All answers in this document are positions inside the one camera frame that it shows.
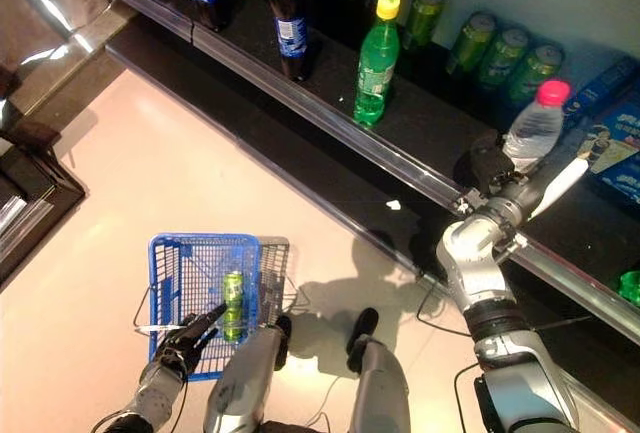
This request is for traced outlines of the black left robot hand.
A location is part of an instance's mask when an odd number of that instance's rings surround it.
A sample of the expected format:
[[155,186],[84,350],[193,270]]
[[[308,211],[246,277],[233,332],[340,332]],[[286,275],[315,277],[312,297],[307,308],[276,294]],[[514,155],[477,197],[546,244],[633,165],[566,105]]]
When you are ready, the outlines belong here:
[[195,371],[203,350],[216,336],[216,321],[227,310],[227,304],[216,306],[207,313],[188,314],[177,330],[169,332],[152,357],[152,363],[169,369],[183,382]]

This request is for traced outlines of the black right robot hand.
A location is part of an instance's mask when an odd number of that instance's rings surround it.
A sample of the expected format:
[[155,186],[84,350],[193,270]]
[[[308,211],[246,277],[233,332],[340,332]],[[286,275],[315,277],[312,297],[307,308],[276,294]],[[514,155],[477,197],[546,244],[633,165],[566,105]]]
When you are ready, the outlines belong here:
[[503,152],[504,138],[491,129],[477,137],[456,161],[453,179],[462,187],[475,188],[488,196],[522,177],[511,158]]

